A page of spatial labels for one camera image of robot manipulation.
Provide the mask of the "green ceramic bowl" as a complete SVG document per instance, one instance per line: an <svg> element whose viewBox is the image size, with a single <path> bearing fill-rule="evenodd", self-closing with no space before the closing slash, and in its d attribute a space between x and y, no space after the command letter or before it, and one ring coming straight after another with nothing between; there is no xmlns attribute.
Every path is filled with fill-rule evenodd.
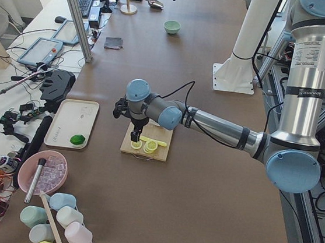
<svg viewBox="0 0 325 243"><path fill-rule="evenodd" d="M181 29L181 24L175 20L167 20L163 24L163 27L167 34L177 34L179 32L179 30Z"/></svg>

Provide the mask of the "pink bowl with ice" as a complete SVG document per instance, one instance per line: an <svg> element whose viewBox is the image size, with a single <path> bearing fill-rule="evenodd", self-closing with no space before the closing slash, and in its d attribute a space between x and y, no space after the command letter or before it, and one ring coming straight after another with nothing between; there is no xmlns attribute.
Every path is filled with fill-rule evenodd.
<svg viewBox="0 0 325 243"><path fill-rule="evenodd" d="M66 158L59 152L45 150L30 156L22 164L18 174L18 184L23 192L28 191L41 158L46 159L46 163L43 166L33 194L39 195L40 192L54 193L65 183L68 175Z"/></svg>

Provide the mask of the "yellow plastic knife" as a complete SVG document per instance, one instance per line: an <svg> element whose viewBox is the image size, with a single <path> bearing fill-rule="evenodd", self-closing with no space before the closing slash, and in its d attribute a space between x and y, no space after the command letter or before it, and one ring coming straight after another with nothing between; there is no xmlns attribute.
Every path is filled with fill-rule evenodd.
<svg viewBox="0 0 325 243"><path fill-rule="evenodd" d="M160 145L162 147L166 147L167 143L166 142L162 142L160 140L156 140L156 139L151 139L151 138L147 138L146 136L140 136L140 139L145 141L145 142L155 142L157 145Z"/></svg>

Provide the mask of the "bamboo cutting board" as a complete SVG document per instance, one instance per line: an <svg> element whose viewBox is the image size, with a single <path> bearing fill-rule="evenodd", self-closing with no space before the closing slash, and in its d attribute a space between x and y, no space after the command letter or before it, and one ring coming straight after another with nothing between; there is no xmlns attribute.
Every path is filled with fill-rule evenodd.
<svg viewBox="0 0 325 243"><path fill-rule="evenodd" d="M156 123L150 122L146 126L144 126L143 131L141 133L141 136L146 136L147 138L160 140L161 142L166 142L167 146L162 147L158 145L158 148L153 152L152 154L145 154L144 152L144 145L145 141L142 141L142 147L138 150L135 150L131 148L131 132L134 130L134 125L130 122L128 125L127 132L124 136L123 143L121 145L120 150L125 153L134 154L134 155L140 155L149 157L150 159L160 160L160 161L166 161L167 153L169 152L169 147L171 143L171 138L173 131L168 131L167 129L162 128L161 126L157 126Z"/></svg>

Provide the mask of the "steel scoop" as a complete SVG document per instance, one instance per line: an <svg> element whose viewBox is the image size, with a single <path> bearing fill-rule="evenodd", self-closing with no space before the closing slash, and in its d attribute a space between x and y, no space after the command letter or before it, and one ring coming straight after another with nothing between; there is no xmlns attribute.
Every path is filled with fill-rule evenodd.
<svg viewBox="0 0 325 243"><path fill-rule="evenodd" d="M144 1L147 1L148 5L151 8L160 9L160 10L164 8L164 4L162 2L159 2L158 0L144 0Z"/></svg>

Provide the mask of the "green lime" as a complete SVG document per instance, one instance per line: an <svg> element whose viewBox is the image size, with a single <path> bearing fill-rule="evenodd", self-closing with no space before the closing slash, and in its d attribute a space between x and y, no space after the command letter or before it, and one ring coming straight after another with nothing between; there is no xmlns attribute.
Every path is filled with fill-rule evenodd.
<svg viewBox="0 0 325 243"><path fill-rule="evenodd" d="M77 146L77 145L82 145L84 144L86 138L84 137L84 135L80 135L80 134L76 134L76 135L73 135L72 137L70 137L70 143L74 146Z"/></svg>

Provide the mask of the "grey folded cloth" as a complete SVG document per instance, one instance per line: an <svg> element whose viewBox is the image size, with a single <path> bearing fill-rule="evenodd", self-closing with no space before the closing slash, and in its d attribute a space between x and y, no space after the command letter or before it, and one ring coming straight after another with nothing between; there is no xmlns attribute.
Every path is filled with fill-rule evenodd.
<svg viewBox="0 0 325 243"><path fill-rule="evenodd" d="M123 47L123 39L121 37L106 37L103 47L104 49L120 49Z"/></svg>

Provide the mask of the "steel muddler tool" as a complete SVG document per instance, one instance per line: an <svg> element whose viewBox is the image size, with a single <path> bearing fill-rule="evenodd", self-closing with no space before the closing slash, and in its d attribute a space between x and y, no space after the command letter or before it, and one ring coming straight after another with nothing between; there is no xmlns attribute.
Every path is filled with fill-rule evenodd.
<svg viewBox="0 0 325 243"><path fill-rule="evenodd" d="M46 159L43 159L43 158L40 158L39 161L38 161L38 165L36 167L36 171L34 172L33 179L32 179L32 181L30 183L30 186L29 186L28 191L26 192L26 196L24 198L24 203L25 204L30 203L30 201L32 199L32 196L34 194L34 191L36 189L37 183L39 181L41 172L43 170L43 167L46 164L46 161L47 160Z"/></svg>

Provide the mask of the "white plastic cup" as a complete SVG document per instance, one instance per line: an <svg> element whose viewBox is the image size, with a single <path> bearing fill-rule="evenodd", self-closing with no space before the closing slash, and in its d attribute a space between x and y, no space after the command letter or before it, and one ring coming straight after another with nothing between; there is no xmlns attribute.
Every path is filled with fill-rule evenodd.
<svg viewBox="0 0 325 243"><path fill-rule="evenodd" d="M76 209L71 208L70 206L64 206L58 210L56 220L63 228L67 228L67 226L73 222L83 224L84 218L82 213Z"/></svg>

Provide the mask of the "far teach pendant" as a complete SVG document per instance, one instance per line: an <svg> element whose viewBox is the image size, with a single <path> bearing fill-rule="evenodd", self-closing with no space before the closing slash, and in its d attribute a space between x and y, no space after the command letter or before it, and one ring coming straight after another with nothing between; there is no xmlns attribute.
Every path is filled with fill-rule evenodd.
<svg viewBox="0 0 325 243"><path fill-rule="evenodd" d="M74 22L71 20L65 20L51 38L62 41L64 45L68 46L79 43Z"/></svg>

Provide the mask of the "teach pendant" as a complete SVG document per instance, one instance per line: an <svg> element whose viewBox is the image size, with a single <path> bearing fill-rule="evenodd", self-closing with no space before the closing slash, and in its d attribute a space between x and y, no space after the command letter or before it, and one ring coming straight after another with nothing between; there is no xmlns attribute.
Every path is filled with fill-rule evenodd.
<svg viewBox="0 0 325 243"><path fill-rule="evenodd" d="M37 63L49 64L63 48L63 42L49 38L38 38L19 58L17 62L26 66Z"/></svg>
<svg viewBox="0 0 325 243"><path fill-rule="evenodd" d="M71 20L65 20L51 38L62 41L64 45L68 46L79 43L74 22Z"/></svg>

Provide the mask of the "pink plastic cup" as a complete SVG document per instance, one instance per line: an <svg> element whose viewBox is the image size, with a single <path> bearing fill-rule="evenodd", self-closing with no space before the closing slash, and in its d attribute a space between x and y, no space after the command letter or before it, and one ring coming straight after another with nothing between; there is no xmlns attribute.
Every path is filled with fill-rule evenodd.
<svg viewBox="0 0 325 243"><path fill-rule="evenodd" d="M79 222L72 222L65 229L65 237L69 243L92 243L93 234Z"/></svg>

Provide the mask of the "black computer mouse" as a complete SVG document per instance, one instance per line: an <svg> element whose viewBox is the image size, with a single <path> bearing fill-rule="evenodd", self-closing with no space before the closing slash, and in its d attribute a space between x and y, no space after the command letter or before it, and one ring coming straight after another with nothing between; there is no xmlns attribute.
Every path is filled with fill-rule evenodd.
<svg viewBox="0 0 325 243"><path fill-rule="evenodd" d="M61 24L61 23L65 22L66 20L67 19L63 16L57 16L57 17L55 17L54 22Z"/></svg>

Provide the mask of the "grey blue plastic cup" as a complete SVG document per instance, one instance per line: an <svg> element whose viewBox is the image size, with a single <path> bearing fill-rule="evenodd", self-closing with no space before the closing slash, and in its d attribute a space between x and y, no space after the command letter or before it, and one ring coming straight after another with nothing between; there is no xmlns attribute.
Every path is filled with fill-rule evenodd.
<svg viewBox="0 0 325 243"><path fill-rule="evenodd" d="M54 234L49 224L37 224L29 232L29 240L32 243L42 241L54 242Z"/></svg>

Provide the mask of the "black perforated bracket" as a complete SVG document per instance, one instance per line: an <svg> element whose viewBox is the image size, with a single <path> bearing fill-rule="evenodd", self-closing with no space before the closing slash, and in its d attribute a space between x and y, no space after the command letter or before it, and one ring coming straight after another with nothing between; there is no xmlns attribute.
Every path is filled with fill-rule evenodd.
<svg viewBox="0 0 325 243"><path fill-rule="evenodd" d="M63 100L76 81L72 72L61 69L46 73L43 84L39 88L42 92L40 99L45 101L44 108L48 112L56 113Z"/></svg>

